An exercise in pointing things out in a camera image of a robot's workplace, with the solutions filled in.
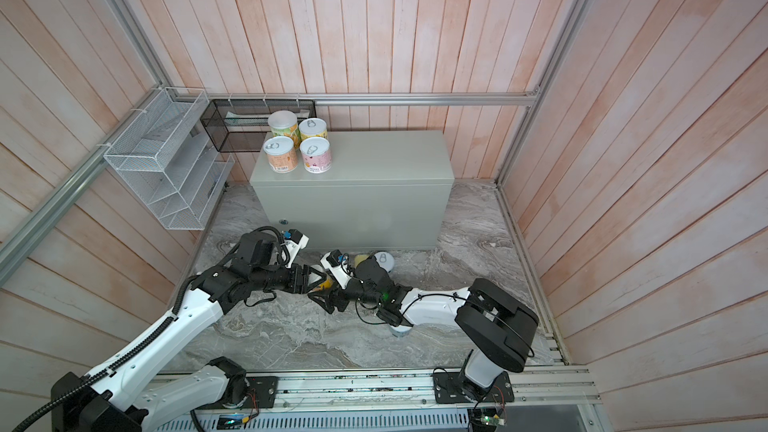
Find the orange label can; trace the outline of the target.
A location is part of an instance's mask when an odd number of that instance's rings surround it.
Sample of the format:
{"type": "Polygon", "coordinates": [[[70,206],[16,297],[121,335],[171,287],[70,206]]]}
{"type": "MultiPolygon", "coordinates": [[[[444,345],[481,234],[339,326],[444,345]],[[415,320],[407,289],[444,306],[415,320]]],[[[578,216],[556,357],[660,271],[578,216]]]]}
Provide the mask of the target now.
{"type": "Polygon", "coordinates": [[[296,169],[298,159],[295,144],[290,137],[274,136],[262,146],[271,169],[276,173],[288,173],[296,169]]]}

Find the pink label can front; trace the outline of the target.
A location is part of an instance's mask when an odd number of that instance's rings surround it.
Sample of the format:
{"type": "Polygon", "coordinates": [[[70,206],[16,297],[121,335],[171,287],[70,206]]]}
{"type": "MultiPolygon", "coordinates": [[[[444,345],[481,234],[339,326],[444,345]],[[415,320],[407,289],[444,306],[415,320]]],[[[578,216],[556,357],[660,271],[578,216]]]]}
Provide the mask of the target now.
{"type": "Polygon", "coordinates": [[[307,172],[321,174],[332,165],[330,142],[323,137],[310,137],[300,144],[300,151],[307,172]]]}

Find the yellow label can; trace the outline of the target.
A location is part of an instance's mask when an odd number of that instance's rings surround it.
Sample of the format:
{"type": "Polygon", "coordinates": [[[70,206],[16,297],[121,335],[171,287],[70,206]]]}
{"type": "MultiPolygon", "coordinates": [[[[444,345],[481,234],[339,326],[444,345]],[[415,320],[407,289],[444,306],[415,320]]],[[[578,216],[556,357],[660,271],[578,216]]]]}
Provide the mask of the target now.
{"type": "Polygon", "coordinates": [[[298,128],[298,116],[290,110],[278,110],[268,117],[268,126],[272,134],[288,137],[293,142],[293,147],[297,149],[301,142],[298,128]]]}

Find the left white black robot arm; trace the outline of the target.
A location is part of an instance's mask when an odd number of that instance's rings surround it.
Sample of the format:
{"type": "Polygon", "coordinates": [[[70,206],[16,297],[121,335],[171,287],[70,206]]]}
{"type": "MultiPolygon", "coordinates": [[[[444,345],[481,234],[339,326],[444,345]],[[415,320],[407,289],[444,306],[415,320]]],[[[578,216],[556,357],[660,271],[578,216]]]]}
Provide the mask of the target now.
{"type": "Polygon", "coordinates": [[[214,266],[188,277],[170,309],[125,348],[82,376],[60,378],[50,402],[16,430],[49,416],[54,431],[153,431],[201,406],[253,406],[245,369],[226,357],[153,391],[147,386],[193,338],[253,293],[272,301],[278,292],[307,294],[322,284],[321,268],[295,262],[307,243],[295,229],[265,226],[244,234],[214,266]]]}

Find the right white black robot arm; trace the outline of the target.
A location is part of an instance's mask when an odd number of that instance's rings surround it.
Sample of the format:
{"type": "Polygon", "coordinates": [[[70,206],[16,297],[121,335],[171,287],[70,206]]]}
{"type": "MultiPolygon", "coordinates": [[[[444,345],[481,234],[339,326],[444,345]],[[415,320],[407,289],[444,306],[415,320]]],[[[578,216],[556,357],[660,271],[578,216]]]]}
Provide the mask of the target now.
{"type": "Polygon", "coordinates": [[[464,288],[426,291],[395,282],[371,256],[352,270],[328,259],[330,277],[309,297],[328,313],[348,305],[373,308],[378,325],[408,333],[422,325],[458,327],[474,344],[456,374],[438,375],[447,390],[470,401],[483,401],[505,373],[520,373],[535,356],[538,315],[494,282],[477,278],[464,288]]]}

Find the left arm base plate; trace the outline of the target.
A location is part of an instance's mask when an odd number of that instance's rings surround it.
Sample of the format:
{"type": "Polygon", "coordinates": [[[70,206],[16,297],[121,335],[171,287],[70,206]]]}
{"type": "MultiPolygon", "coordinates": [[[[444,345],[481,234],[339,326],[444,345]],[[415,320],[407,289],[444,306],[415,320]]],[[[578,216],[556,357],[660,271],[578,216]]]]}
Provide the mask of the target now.
{"type": "Polygon", "coordinates": [[[235,395],[229,392],[217,402],[203,405],[199,410],[231,409],[231,410],[265,410],[274,407],[278,392],[279,378],[277,376],[248,376],[247,384],[241,392],[235,395]]]}

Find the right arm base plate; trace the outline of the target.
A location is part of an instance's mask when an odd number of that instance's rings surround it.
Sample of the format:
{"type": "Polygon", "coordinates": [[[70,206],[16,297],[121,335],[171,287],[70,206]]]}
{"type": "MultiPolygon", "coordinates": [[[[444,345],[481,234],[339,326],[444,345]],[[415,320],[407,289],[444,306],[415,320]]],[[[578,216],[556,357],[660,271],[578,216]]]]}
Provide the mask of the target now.
{"type": "Polygon", "coordinates": [[[434,398],[438,404],[483,403],[500,404],[515,401],[511,379],[507,372],[502,372],[493,384],[484,389],[471,382],[460,372],[448,372],[444,369],[432,373],[434,398]]]}

